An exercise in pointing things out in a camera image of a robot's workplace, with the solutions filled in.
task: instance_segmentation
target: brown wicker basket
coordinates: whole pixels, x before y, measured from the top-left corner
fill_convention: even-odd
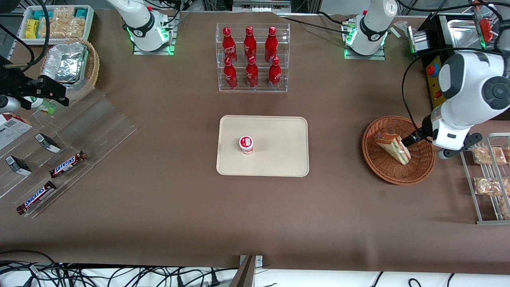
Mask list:
[[[66,39],[62,43],[72,44],[76,42],[86,45],[89,49],[89,55],[87,57],[87,70],[85,71],[85,78],[87,79],[87,83],[81,89],[68,89],[66,91],[66,97],[68,97],[71,101],[79,101],[88,95],[94,89],[95,83],[97,81],[97,76],[99,75],[99,55],[90,42],[80,38],[73,38]],[[41,74],[47,59],[48,52],[46,52],[46,55],[44,55],[44,58],[42,59]]]
[[[385,133],[406,137],[414,132],[411,121],[401,116],[384,116],[373,121],[365,130],[361,145],[370,168],[382,179],[399,185],[416,184],[432,172],[436,153],[431,143],[422,140],[409,146],[411,160],[402,165],[375,142]]]

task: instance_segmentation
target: yellow control panel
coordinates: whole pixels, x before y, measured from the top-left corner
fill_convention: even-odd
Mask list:
[[[433,108],[438,107],[446,101],[443,93],[441,93],[441,89],[439,89],[438,75],[441,67],[441,60],[439,59],[439,56],[437,56],[434,61],[425,68],[425,72],[427,73],[428,91],[430,92]]]

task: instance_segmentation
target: coca-cola bottle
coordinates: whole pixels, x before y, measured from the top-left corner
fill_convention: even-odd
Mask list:
[[[248,58],[248,65],[246,66],[246,85],[250,88],[255,88],[259,84],[259,68],[255,64],[255,57]]]
[[[244,55],[246,59],[254,56],[257,59],[257,41],[253,36],[253,27],[246,27],[246,37],[244,38]]]
[[[269,27],[269,35],[266,40],[266,55],[265,60],[268,63],[271,63],[273,58],[276,56],[276,52],[278,52],[278,39],[276,38],[276,28],[271,26]]]
[[[278,85],[280,84],[280,75],[282,73],[282,68],[280,68],[280,58],[274,57],[273,64],[269,67],[269,83],[267,84],[270,89],[276,90],[278,89]]]
[[[223,28],[223,50],[225,57],[232,60],[232,65],[235,64],[237,62],[236,42],[232,38],[229,27]]]
[[[237,74],[236,68],[232,66],[232,59],[225,58],[225,68],[223,68],[223,73],[225,74],[225,80],[228,84],[228,89],[234,89],[237,87]]]

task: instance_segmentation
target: beige tray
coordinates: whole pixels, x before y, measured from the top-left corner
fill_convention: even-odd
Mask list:
[[[239,139],[253,138],[253,153]],[[221,175],[289,176],[308,174],[308,124],[295,116],[226,115],[220,120],[216,170]]]

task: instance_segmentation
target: brown paper tablecloth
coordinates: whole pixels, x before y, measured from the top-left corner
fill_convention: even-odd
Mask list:
[[[339,29],[324,17],[299,19]],[[423,18],[406,20],[419,26]],[[383,182],[364,162],[368,124],[407,116],[405,37],[388,37],[386,61],[345,60],[340,34],[291,22],[288,93],[220,93],[217,22],[288,21],[192,13],[179,26],[174,56],[133,56],[120,15],[97,11],[90,39],[101,58],[96,86],[138,131],[35,219],[0,201],[0,249],[38,250],[58,262],[234,267],[250,253],[272,268],[510,273],[510,226],[475,225],[459,158],[438,160],[415,186]],[[12,60],[27,56],[18,45]],[[406,89],[421,120],[430,103],[420,63]],[[227,114],[306,118],[310,173],[219,175],[218,127]],[[509,129],[488,122],[474,130]]]

